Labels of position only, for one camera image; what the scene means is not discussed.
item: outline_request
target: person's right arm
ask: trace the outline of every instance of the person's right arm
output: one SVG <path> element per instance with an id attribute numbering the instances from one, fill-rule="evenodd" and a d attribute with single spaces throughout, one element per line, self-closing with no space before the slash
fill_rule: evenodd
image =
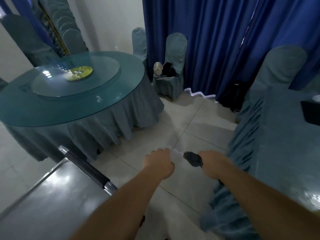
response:
<path id="1" fill-rule="evenodd" d="M 202 170 L 229 189 L 262 239 L 319 239 L 320 217 L 237 168 L 216 151 L 199 152 Z"/>

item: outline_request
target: dark handle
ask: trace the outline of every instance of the dark handle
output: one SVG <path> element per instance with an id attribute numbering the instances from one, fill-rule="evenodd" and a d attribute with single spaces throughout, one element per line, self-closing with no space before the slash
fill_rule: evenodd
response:
<path id="1" fill-rule="evenodd" d="M 76 165 L 82 172 L 84 172 L 88 177 L 90 177 L 96 184 L 104 189 L 107 182 L 110 181 L 109 178 L 104 176 L 100 171 L 93 167 L 87 161 L 80 159 L 72 151 L 64 146 L 59 146 L 59 151 L 61 151 L 67 159 L 69 159 L 74 165 Z"/>
<path id="2" fill-rule="evenodd" d="M 202 158 L 193 152 L 185 152 L 183 154 L 183 158 L 186 159 L 193 167 L 202 167 L 203 165 Z M 218 181 L 222 186 L 224 186 L 221 180 L 218 179 Z"/>

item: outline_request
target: yellow disc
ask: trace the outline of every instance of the yellow disc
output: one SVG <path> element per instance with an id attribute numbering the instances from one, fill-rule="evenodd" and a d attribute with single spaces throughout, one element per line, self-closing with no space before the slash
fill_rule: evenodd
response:
<path id="1" fill-rule="evenodd" d="M 79 67 L 70 69 L 70 72 L 72 74 L 66 76 L 66 80 L 76 81 L 89 76 L 93 72 L 93 68 L 90 66 L 79 66 Z"/>

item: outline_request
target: gray tablecloth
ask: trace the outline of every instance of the gray tablecloth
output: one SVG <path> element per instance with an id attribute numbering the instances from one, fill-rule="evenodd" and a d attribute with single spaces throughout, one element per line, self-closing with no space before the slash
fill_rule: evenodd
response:
<path id="1" fill-rule="evenodd" d="M 304 120 L 300 101 L 310 94 L 269 87 L 234 131 L 227 156 L 242 170 L 309 210 L 319 210 L 320 126 Z M 228 239 L 259 239 L 230 191 L 218 185 L 203 230 Z"/>
<path id="2" fill-rule="evenodd" d="M 145 75 L 127 97 L 88 117 L 45 127 L 5 126 L 37 161 L 47 157 L 55 162 L 61 161 L 64 157 L 58 151 L 61 144 L 79 157 L 92 161 L 97 158 L 98 149 L 108 150 L 111 143 L 118 144 L 119 136 L 132 139 L 134 126 L 145 128 L 155 125 L 163 109 L 162 101 Z"/>

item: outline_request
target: stainless steel cart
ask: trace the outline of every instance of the stainless steel cart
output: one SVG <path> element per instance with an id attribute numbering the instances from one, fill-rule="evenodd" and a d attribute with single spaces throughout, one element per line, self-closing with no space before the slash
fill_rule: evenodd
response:
<path id="1" fill-rule="evenodd" d="M 117 190 L 88 162 L 59 150 L 65 158 L 1 213 L 0 239 L 68 239 Z"/>

